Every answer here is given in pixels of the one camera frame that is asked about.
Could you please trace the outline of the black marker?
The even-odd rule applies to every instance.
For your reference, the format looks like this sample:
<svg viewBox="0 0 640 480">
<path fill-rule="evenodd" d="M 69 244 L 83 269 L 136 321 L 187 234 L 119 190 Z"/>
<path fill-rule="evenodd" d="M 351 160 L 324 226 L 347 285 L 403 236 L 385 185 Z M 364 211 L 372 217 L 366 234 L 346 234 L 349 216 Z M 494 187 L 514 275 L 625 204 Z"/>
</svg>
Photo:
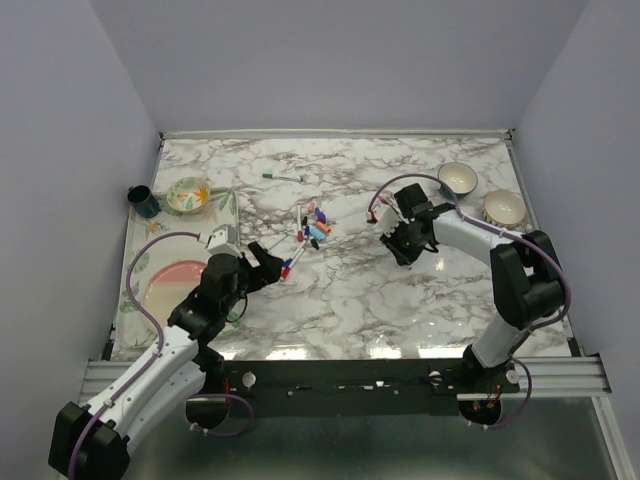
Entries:
<svg viewBox="0 0 640 480">
<path fill-rule="evenodd" d="M 276 248 L 279 244 L 281 244 L 282 242 L 284 242 L 285 240 L 287 240 L 289 238 L 289 235 L 285 234 L 282 235 L 281 237 L 279 237 L 277 240 L 275 240 L 274 242 L 272 242 L 270 245 L 268 245 L 268 247 L 266 248 L 267 251 L 271 251 L 274 248 Z"/>
</svg>

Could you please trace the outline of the blue capped marker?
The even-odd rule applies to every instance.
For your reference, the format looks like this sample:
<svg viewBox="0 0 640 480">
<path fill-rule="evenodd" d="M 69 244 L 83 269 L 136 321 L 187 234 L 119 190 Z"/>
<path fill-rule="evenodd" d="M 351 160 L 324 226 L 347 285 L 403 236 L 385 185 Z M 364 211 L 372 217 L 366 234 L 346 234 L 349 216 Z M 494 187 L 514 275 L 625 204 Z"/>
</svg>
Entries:
<svg viewBox="0 0 640 480">
<path fill-rule="evenodd" d="M 284 264 L 283 264 L 283 268 L 288 268 L 288 267 L 291 265 L 291 263 L 293 262 L 293 260 L 294 260 L 295 258 L 297 258 L 301 252 L 303 252 L 303 250 L 304 250 L 304 248 L 306 247 L 307 243 L 308 243 L 307 241 L 304 241 L 304 242 L 301 242 L 301 243 L 299 244 L 299 246 L 298 246 L 298 247 L 296 248 L 296 250 L 291 254 L 291 256 L 290 256 L 287 260 L 285 260 L 285 262 L 284 262 Z"/>
</svg>

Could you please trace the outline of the light blue highlighter cap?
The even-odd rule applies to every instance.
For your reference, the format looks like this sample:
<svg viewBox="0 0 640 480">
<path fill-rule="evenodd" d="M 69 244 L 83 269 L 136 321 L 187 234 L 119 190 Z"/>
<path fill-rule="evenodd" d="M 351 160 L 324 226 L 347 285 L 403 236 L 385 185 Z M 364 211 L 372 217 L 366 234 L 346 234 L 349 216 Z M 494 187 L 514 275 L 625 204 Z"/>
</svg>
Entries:
<svg viewBox="0 0 640 480">
<path fill-rule="evenodd" d="M 322 242 L 326 239 L 325 233 L 316 227 L 310 229 L 310 235 L 319 242 Z"/>
</svg>

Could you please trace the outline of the orange highlighter cap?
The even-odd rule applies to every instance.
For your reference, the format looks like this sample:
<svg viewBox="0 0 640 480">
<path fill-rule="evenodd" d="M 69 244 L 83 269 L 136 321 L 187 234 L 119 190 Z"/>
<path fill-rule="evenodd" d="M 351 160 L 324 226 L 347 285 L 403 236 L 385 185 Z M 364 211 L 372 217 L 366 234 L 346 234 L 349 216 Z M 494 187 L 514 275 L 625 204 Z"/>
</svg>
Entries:
<svg viewBox="0 0 640 480">
<path fill-rule="evenodd" d="M 317 222 L 316 227 L 325 234 L 329 234 L 331 232 L 331 228 L 325 223 Z"/>
</svg>

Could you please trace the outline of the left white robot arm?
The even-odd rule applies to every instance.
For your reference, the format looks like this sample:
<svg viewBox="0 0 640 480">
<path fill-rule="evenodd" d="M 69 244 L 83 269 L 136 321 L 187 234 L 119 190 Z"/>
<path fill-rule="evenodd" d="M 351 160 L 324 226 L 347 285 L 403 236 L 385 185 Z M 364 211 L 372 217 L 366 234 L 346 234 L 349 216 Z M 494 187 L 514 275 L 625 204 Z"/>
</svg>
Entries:
<svg viewBox="0 0 640 480">
<path fill-rule="evenodd" d="M 214 393 L 223 358 L 208 344 L 225 327 L 235 305 L 279 281 L 283 260 L 258 243 L 251 265 L 233 245 L 212 248 L 199 284 L 172 311 L 151 346 L 86 405 L 58 413 L 49 465 L 69 479 L 120 479 L 131 455 L 177 405 Z"/>
</svg>

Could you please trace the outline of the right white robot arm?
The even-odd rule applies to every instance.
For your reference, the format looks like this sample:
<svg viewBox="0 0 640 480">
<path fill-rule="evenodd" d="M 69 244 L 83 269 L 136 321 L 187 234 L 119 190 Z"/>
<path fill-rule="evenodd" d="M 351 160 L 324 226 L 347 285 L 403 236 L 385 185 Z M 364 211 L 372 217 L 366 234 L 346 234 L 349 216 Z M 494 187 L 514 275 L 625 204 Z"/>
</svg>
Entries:
<svg viewBox="0 0 640 480">
<path fill-rule="evenodd" d="M 548 235 L 519 234 L 465 214 L 456 201 L 433 204 L 422 187 L 398 191 L 396 205 L 372 200 L 367 221 L 400 266 L 440 245 L 459 250 L 491 270 L 495 319 L 465 349 L 458 368 L 462 384 L 480 392 L 534 330 L 560 321 L 570 306 L 568 281 Z"/>
</svg>

